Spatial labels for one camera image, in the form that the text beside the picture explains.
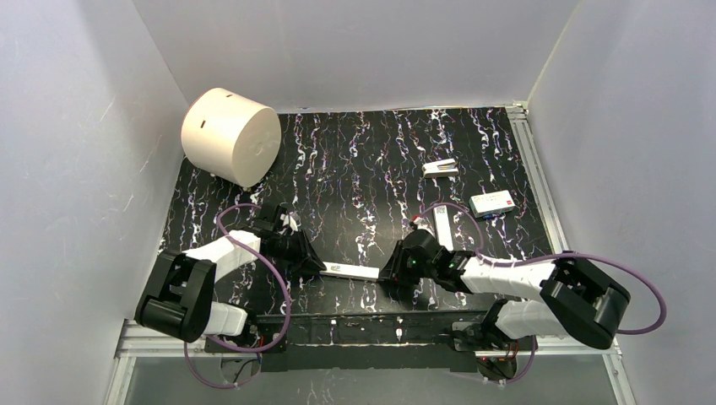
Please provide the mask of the white remote control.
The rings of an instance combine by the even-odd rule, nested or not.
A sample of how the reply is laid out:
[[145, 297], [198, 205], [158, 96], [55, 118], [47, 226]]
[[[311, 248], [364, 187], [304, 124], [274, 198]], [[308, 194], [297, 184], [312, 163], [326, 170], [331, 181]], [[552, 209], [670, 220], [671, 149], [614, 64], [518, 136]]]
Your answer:
[[335, 278], [377, 281], [381, 271], [379, 267], [356, 266], [337, 262], [325, 262], [324, 265], [326, 268], [320, 274]]

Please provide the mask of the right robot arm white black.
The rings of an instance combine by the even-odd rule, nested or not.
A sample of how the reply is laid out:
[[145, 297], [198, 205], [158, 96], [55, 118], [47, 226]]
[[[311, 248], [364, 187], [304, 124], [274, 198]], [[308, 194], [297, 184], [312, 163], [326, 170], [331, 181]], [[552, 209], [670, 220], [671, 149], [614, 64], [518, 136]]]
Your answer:
[[621, 284], [576, 253], [503, 261], [450, 251], [418, 229], [396, 243], [377, 279], [414, 285], [423, 278], [450, 292], [506, 295], [479, 326], [478, 336], [488, 343], [568, 336], [590, 348], [608, 349], [631, 300]]

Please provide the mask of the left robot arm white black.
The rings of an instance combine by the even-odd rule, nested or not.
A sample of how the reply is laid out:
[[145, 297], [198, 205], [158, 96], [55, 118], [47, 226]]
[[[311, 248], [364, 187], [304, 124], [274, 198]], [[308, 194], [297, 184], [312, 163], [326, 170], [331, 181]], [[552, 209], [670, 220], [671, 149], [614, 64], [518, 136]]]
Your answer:
[[327, 268], [282, 206], [263, 206], [244, 228], [220, 231], [222, 236], [206, 245], [158, 254], [135, 310], [139, 325], [185, 343], [202, 336], [238, 337], [249, 315], [215, 301], [216, 282], [256, 260], [270, 270], [274, 259], [313, 274]]

